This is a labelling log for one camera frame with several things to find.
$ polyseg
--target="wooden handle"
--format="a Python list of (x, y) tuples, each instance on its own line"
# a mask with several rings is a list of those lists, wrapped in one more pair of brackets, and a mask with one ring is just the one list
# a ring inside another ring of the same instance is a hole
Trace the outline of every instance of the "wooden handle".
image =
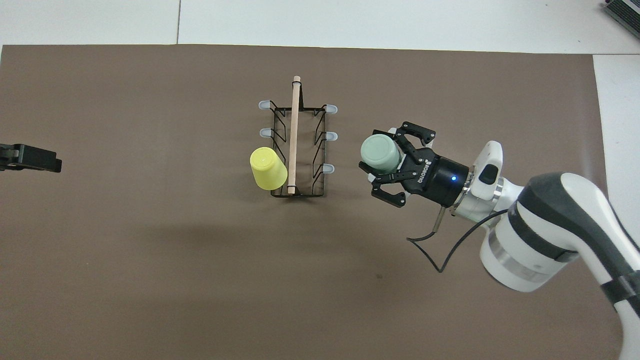
[(291, 133), (289, 134), (289, 182), (287, 193), (296, 193), (296, 153), (298, 151), (298, 112), (300, 111), (300, 77), (293, 77), (293, 95), (291, 97)]

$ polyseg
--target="plastic cup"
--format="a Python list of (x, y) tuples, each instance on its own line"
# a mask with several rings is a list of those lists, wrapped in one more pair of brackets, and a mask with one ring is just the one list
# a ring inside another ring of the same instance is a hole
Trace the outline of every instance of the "plastic cup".
[(255, 149), (250, 163), (255, 183), (263, 190), (276, 190), (287, 180), (287, 168), (270, 147)]
[(360, 155), (362, 161), (383, 174), (395, 172), (401, 159), (396, 143), (383, 134), (371, 135), (364, 140)]

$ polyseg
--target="yellow cup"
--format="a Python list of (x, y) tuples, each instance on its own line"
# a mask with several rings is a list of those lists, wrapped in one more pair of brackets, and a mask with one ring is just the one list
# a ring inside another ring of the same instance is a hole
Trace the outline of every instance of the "yellow cup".
[(287, 180), (287, 168), (270, 147), (259, 147), (250, 158), (255, 183), (264, 190), (276, 190)]

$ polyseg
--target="black band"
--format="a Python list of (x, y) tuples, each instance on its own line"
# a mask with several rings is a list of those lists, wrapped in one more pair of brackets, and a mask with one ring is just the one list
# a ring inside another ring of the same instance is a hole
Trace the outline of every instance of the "black band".
[(600, 286), (611, 304), (637, 297), (640, 299), (640, 270), (617, 277)]
[(516, 234), (523, 239), (523, 241), (535, 251), (543, 254), (544, 256), (556, 260), (559, 263), (570, 263), (579, 257), (578, 252), (574, 250), (567, 250), (559, 246), (555, 246), (549, 241), (543, 239), (535, 231), (524, 222), (520, 212), (518, 211), (518, 203), (514, 203), (509, 208), (509, 223), (515, 230)]

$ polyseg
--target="mint green cup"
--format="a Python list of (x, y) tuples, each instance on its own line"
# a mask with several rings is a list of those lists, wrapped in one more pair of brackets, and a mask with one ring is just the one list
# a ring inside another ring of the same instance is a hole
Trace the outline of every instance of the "mint green cup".
[(366, 138), (360, 148), (360, 155), (364, 163), (384, 174), (395, 172), (401, 160), (396, 143), (383, 134)]

